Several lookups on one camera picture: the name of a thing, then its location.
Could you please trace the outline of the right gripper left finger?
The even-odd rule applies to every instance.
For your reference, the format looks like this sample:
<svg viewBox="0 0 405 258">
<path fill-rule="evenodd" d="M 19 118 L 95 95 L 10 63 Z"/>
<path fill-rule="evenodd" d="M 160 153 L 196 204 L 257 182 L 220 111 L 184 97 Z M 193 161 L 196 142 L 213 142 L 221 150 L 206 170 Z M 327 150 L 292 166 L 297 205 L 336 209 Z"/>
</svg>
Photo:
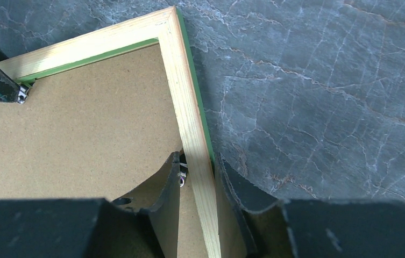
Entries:
<svg viewBox="0 0 405 258">
<path fill-rule="evenodd" d="M 130 192 L 0 199 L 0 257 L 176 257 L 180 154 Z"/>
</svg>

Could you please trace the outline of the light wooden picture frame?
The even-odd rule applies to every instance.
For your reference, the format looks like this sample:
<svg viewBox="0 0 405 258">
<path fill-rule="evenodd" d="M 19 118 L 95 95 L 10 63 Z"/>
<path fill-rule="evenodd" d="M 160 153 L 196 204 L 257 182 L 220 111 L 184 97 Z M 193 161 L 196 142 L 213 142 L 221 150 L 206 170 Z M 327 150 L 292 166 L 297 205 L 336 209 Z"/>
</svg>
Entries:
<svg viewBox="0 0 405 258">
<path fill-rule="evenodd" d="M 187 30 L 177 7 L 9 58 L 0 62 L 0 70 L 16 82 L 29 82 L 155 44 L 165 66 L 206 250 L 209 257 L 220 257 L 214 153 Z"/>
</svg>

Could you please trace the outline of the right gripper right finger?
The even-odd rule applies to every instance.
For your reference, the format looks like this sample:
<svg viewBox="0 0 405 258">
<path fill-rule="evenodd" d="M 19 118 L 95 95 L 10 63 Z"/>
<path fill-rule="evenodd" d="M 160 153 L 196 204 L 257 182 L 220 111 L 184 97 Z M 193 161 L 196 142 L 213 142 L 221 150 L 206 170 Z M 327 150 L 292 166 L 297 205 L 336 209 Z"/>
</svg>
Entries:
<svg viewBox="0 0 405 258">
<path fill-rule="evenodd" d="M 405 257 L 405 203 L 278 199 L 215 159 L 222 257 Z"/>
</svg>

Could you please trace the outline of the brown frame backing board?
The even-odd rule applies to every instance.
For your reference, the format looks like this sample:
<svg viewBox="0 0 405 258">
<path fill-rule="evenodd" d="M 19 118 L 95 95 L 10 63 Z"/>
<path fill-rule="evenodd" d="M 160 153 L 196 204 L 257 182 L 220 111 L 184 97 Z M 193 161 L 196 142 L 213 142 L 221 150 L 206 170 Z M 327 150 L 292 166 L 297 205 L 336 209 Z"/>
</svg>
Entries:
<svg viewBox="0 0 405 258">
<path fill-rule="evenodd" d="M 0 103 L 0 199 L 113 201 L 183 149 L 158 44 L 36 80 Z M 208 253 L 190 183 L 176 257 Z"/>
</svg>

